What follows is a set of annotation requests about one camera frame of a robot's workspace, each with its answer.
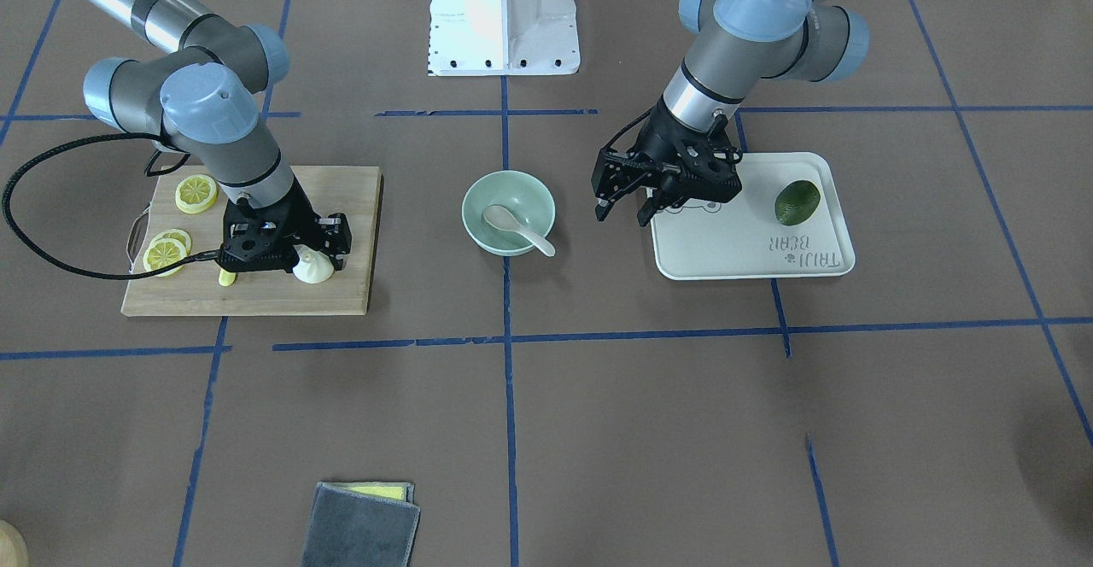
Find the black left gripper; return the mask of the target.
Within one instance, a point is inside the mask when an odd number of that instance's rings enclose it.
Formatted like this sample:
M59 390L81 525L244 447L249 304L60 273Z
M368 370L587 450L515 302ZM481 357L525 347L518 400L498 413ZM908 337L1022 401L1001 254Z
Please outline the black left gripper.
M660 208L734 200L743 190L734 170L743 154L727 135L728 123L725 109L715 108L706 130L692 130L663 101L640 113L599 150L591 174L596 220L606 221L614 204L639 187L649 189L637 213L640 227Z

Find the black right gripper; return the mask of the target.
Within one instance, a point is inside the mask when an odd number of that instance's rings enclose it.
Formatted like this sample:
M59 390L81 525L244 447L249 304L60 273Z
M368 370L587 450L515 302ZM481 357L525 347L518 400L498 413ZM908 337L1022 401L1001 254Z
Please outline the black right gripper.
M320 217L298 181L270 206L252 208L249 200L227 204L218 265L230 272L290 272L297 262L294 245L324 252L336 272L344 270L352 249L346 214Z

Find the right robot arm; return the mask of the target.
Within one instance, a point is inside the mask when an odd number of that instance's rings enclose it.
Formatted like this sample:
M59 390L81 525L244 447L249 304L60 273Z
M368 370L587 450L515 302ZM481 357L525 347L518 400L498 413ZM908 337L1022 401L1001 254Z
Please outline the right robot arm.
M289 71L277 32L235 26L198 0L89 0L163 50L160 60L108 58L85 75L91 113L111 127L44 151L37 166L86 144L148 139L202 162L227 198L223 243L171 263L215 262L230 272L290 272L304 248L343 270L352 235L343 213L315 213L254 95Z

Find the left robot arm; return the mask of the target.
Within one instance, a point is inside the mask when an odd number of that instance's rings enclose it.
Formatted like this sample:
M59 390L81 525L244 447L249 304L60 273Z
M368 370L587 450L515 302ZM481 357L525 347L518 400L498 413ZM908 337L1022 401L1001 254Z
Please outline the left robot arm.
M663 94L633 122L628 150L606 143L591 174L596 218L645 187L637 220L691 200L730 202L741 193L741 152L727 135L739 105L763 79L831 82L863 62L870 31L836 0L679 0L694 35Z

